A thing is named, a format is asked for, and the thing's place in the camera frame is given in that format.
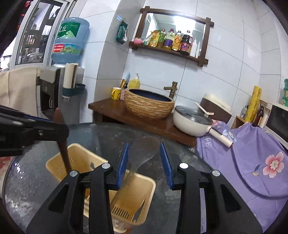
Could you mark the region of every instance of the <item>pot handle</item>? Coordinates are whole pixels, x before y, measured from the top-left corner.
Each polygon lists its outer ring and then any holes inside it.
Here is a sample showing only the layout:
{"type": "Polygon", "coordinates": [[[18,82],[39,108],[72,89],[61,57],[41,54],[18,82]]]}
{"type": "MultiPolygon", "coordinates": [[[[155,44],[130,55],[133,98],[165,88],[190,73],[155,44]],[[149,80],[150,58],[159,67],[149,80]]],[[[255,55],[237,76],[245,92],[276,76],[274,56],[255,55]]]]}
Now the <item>pot handle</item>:
{"type": "Polygon", "coordinates": [[[233,142],[223,136],[222,134],[215,131],[211,126],[208,127],[207,132],[210,133],[212,136],[214,136],[217,140],[222,142],[224,145],[226,145],[228,148],[231,148],[233,145],[233,142]]]}
{"type": "Polygon", "coordinates": [[[205,117],[208,117],[209,115],[214,115],[214,112],[207,112],[202,106],[200,106],[197,102],[195,102],[195,105],[199,107],[205,114],[205,117]]]}

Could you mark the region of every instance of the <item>purple cloth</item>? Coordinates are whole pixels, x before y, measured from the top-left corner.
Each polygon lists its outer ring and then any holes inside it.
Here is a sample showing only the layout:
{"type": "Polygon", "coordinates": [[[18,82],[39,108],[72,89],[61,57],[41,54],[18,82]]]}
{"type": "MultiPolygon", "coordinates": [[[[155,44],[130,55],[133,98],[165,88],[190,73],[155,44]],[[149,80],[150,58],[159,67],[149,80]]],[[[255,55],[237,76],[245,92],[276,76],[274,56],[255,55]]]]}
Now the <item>purple cloth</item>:
{"type": "Polygon", "coordinates": [[[250,123],[231,130],[216,121],[213,128],[233,141],[233,146],[228,149],[206,134],[197,138],[200,156],[226,177],[265,231],[288,199],[286,151],[272,135],[250,123]]]}

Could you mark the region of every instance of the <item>brown spatula handle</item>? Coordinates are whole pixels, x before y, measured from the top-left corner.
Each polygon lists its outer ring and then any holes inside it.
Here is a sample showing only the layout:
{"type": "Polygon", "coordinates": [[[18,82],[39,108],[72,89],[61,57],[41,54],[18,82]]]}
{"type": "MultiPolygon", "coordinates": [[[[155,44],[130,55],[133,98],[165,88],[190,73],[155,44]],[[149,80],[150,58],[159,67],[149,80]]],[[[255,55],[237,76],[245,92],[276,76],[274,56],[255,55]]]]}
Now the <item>brown spatula handle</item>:
{"type": "MultiPolygon", "coordinates": [[[[61,123],[61,124],[65,123],[62,112],[60,111],[58,107],[55,109],[53,120],[56,123],[61,123]]],[[[68,174],[70,171],[72,171],[72,168],[71,168],[69,156],[68,156],[67,141],[65,140],[63,142],[57,142],[57,145],[60,150],[66,172],[68,174]]]]}

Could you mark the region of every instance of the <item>vessel sink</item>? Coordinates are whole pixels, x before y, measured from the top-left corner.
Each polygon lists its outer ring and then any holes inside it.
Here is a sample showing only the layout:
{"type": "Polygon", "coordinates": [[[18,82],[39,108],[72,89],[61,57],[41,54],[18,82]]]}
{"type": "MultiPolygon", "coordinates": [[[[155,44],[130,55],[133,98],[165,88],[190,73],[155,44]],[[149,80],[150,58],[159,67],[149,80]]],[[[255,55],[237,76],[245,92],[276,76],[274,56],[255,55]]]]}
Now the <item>vessel sink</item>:
{"type": "Polygon", "coordinates": [[[143,89],[126,89],[124,101],[129,112],[149,119],[165,119],[175,104],[172,98],[143,89]]]}

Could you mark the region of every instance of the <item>pink bowl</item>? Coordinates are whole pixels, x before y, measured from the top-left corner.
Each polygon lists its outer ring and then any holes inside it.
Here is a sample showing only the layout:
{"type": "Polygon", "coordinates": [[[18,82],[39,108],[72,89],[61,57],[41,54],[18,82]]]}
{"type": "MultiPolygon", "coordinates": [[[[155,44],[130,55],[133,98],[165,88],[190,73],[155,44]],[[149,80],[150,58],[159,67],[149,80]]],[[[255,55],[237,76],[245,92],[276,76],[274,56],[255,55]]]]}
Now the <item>pink bowl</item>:
{"type": "Polygon", "coordinates": [[[134,38],[134,45],[142,45],[143,40],[141,38],[134,38]]]}

